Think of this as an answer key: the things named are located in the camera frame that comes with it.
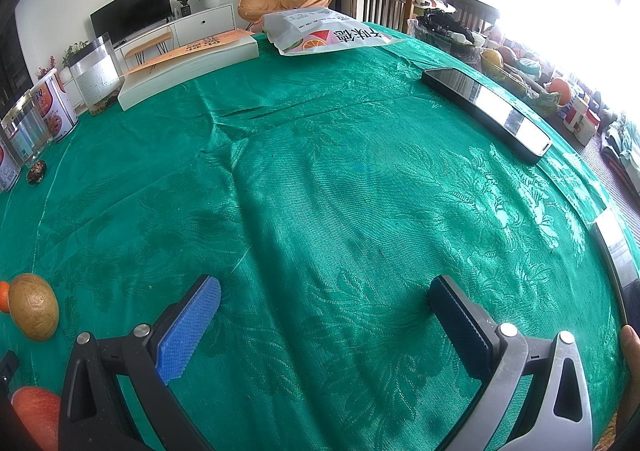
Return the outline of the person's right hand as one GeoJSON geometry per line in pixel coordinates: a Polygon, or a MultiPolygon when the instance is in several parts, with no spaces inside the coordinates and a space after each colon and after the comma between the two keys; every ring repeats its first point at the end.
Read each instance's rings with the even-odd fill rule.
{"type": "Polygon", "coordinates": [[[629,370],[629,381],[617,410],[617,434],[627,426],[640,403],[640,339],[631,325],[626,324],[620,330],[620,348],[629,370]]]}

